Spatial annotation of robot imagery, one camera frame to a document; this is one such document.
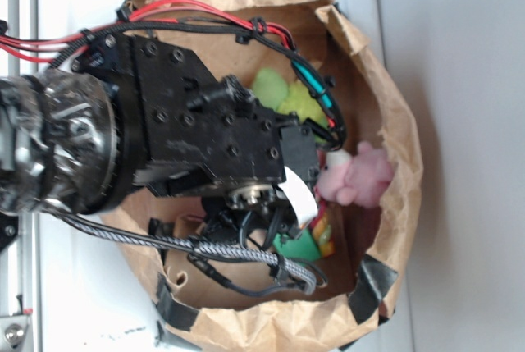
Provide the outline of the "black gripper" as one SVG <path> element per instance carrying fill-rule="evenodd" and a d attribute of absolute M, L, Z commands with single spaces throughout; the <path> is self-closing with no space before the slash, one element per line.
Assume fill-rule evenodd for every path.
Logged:
<path fill-rule="evenodd" d="M 231 195 L 278 186 L 299 227 L 317 215 L 312 131 L 264 107 L 239 80 L 216 79 L 198 55 L 142 36 L 93 41 L 78 70 L 101 80 L 118 137 L 108 205 L 146 187 L 157 197 Z"/>

